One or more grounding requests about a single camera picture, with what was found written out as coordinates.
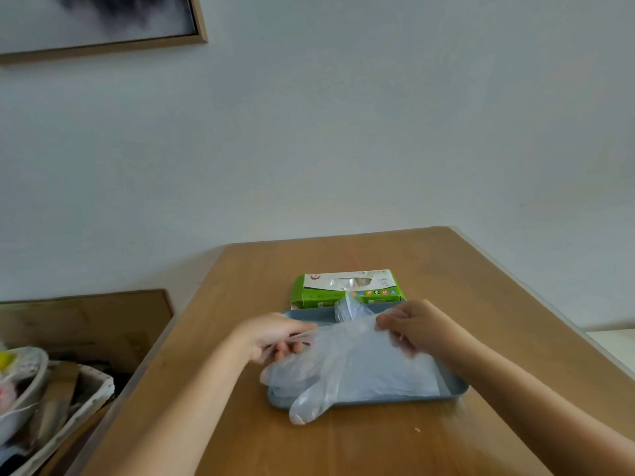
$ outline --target picture frame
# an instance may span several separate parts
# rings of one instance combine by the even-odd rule
[[[0,64],[24,63],[31,61],[56,60],[62,58],[103,55],[142,49],[175,47],[207,43],[207,31],[202,17],[200,0],[189,0],[194,33],[138,40],[123,40],[85,46],[60,47],[17,53],[0,53]]]

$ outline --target framed picture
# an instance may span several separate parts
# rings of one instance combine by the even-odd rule
[[[199,0],[0,0],[0,63],[206,41]]]

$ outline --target person's left arm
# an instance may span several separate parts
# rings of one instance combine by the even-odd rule
[[[194,475],[245,365],[273,344],[276,360],[301,351],[301,343],[289,347],[284,341],[314,328],[276,313],[239,324],[111,475]]]

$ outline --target table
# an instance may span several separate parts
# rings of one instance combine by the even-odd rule
[[[456,231],[432,227],[227,246],[175,322],[83,474],[110,468],[240,320],[289,309],[302,273],[393,271],[496,351],[635,439],[635,381]],[[241,375],[202,458],[215,476],[544,475],[474,390],[456,402],[332,408],[293,426],[269,406],[260,368]]]

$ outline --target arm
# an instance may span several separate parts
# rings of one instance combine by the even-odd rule
[[[289,348],[290,335],[315,324],[266,314],[247,320],[221,342],[183,392],[145,434],[114,476],[194,475],[220,415],[247,362],[258,361],[265,347],[275,344],[275,359]]]
[[[377,317],[407,355],[421,351],[467,380],[555,475],[635,474],[635,443],[472,337],[428,301]]]

